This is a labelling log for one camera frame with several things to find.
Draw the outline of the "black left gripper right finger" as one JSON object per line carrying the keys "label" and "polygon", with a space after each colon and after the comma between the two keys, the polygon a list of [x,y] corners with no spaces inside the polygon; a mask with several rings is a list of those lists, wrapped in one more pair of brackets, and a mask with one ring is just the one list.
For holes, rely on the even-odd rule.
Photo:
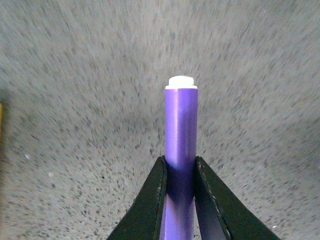
{"label": "black left gripper right finger", "polygon": [[202,240],[278,240],[205,162],[194,167],[196,215]]}

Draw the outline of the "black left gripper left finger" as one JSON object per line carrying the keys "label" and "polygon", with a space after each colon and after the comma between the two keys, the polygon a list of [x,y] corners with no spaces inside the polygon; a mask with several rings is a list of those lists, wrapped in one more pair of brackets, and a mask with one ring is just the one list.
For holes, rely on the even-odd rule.
{"label": "black left gripper left finger", "polygon": [[167,164],[156,159],[133,204],[107,237],[109,240],[163,240],[167,191]]}

